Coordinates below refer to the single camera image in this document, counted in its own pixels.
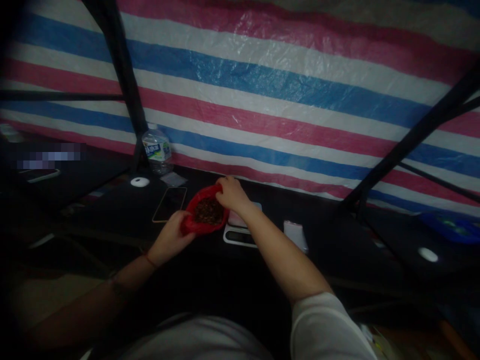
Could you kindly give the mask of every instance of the white sleeve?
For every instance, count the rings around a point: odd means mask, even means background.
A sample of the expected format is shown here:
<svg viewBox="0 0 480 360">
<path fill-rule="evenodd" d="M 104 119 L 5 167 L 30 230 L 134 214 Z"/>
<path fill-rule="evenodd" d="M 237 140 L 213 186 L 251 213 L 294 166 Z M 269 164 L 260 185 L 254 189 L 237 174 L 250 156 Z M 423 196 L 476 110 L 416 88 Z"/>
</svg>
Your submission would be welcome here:
<svg viewBox="0 0 480 360">
<path fill-rule="evenodd" d="M 290 353 L 293 360 L 377 358 L 340 300 L 328 292 L 294 305 Z"/>
</svg>

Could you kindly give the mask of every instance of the blue stripe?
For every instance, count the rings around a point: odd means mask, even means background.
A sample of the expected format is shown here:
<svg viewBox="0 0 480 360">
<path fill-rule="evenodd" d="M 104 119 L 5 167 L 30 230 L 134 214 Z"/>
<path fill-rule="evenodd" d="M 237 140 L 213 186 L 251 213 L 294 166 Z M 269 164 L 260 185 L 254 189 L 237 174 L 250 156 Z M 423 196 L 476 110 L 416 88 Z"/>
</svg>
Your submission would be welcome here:
<svg viewBox="0 0 480 360">
<path fill-rule="evenodd" d="M 450 211 L 450 210 L 444 210 L 440 209 L 438 207 L 433 207 L 425 204 L 421 204 L 418 202 L 410 201 L 410 200 L 405 200 L 400 197 L 396 197 L 390 194 L 386 194 L 383 192 L 380 192 L 378 190 L 370 190 L 368 197 L 370 199 L 376 199 L 383 201 L 385 203 L 394 205 L 398 208 L 402 208 L 414 213 L 431 213 L 431 212 L 442 212 L 443 214 L 450 214 L 452 216 L 462 216 L 462 217 L 469 217 L 473 218 L 471 215 L 467 215 L 461 212 L 455 212 L 455 211 Z M 478 216 L 477 218 L 480 218 L 480 207 L 478 208 Z"/>
<path fill-rule="evenodd" d="M 159 128 L 174 144 L 182 144 L 212 153 L 250 158 L 262 163 L 292 167 L 311 173 L 325 174 L 345 179 L 361 180 L 370 171 L 370 169 L 366 167 L 345 165 L 307 156 L 293 155 L 261 146 L 239 144 L 220 140 L 215 137 L 199 135 L 194 132 L 177 130 L 167 126 L 159 126 Z"/>
<path fill-rule="evenodd" d="M 414 0 L 416 3 L 450 4 L 465 10 L 471 16 L 480 18 L 480 2 L 478 0 Z"/>
<path fill-rule="evenodd" d="M 407 159 L 480 178 L 480 157 L 462 152 L 421 143 L 407 156 Z"/>
<path fill-rule="evenodd" d="M 77 124 L 94 125 L 113 130 L 122 130 L 128 133 L 134 132 L 129 117 L 85 110 L 47 101 L 3 101 L 0 107 L 21 113 L 66 120 Z"/>
<path fill-rule="evenodd" d="M 100 33 L 81 29 L 44 17 L 29 14 L 28 26 L 17 36 L 20 42 L 60 50 L 71 54 L 110 62 L 110 54 Z M 325 81 L 265 66 L 225 60 L 198 52 L 128 41 L 133 65 L 137 69 L 191 79 L 206 84 L 241 90 L 340 113 L 375 119 L 404 127 L 413 126 L 428 110 L 426 105 Z M 412 159 L 434 167 L 478 177 L 479 158 L 430 146 L 432 153 Z"/>
</svg>

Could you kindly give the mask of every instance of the white shirt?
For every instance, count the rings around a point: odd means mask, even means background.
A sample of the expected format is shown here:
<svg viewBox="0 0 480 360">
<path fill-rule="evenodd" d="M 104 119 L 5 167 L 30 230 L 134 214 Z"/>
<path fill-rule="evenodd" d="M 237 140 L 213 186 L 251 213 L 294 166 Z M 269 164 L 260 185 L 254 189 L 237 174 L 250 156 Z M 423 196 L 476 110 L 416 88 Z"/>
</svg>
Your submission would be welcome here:
<svg viewBox="0 0 480 360">
<path fill-rule="evenodd" d="M 292 312 L 294 360 L 373 360 L 376 356 L 342 303 L 330 293 L 301 300 Z M 245 328 L 216 316 L 199 316 L 137 341 L 121 357 L 138 359 L 272 359 Z"/>
</svg>

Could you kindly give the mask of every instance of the red plastic bag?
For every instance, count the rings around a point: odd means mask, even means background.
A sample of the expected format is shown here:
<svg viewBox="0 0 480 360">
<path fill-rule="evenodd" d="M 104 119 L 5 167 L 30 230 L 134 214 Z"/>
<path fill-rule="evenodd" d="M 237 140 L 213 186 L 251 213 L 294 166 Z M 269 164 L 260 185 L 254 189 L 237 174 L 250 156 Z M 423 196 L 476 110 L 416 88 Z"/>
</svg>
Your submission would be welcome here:
<svg viewBox="0 0 480 360">
<path fill-rule="evenodd" d="M 195 194 L 193 199 L 186 207 L 186 211 L 188 211 L 191 215 L 186 216 L 181 223 L 181 232 L 183 235 L 187 235 L 189 233 L 195 233 L 197 235 L 210 234 L 215 230 L 220 230 L 225 225 L 227 218 L 229 217 L 229 210 L 226 208 L 223 208 L 223 219 L 218 225 L 210 225 L 208 223 L 194 221 L 195 209 L 197 208 L 199 201 L 207 198 L 215 199 L 215 194 L 221 191 L 222 185 L 216 184 L 205 187 Z"/>
</svg>

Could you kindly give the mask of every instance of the forearm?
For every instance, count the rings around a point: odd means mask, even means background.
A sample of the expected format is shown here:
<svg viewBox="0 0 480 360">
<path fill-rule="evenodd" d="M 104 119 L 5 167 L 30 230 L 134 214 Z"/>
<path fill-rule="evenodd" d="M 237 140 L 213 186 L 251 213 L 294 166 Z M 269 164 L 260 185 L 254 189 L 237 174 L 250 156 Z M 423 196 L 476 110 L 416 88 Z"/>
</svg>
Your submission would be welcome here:
<svg viewBox="0 0 480 360">
<path fill-rule="evenodd" d="M 260 209 L 249 204 L 240 212 L 273 277 L 292 304 L 322 292 L 333 294 L 317 267 Z"/>
<path fill-rule="evenodd" d="M 155 268 L 140 256 L 106 281 L 50 315 L 28 334 L 36 348 L 53 349 L 98 337 Z"/>
</svg>

